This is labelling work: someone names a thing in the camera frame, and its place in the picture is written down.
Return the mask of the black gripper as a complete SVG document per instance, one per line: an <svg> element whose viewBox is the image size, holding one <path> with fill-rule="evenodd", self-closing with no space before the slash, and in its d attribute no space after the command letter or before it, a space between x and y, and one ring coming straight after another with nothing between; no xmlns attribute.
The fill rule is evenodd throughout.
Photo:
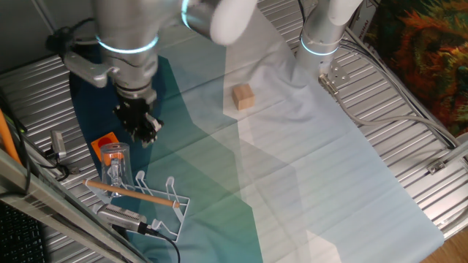
<svg viewBox="0 0 468 263"><path fill-rule="evenodd" d="M154 102L146 99L118 98L118 105L113 109L114 115L120 120L126 132L135 139L138 125L139 138L143 148L157 140L157 133L164 126L164 122L156 119L151 114L154 109Z"/></svg>

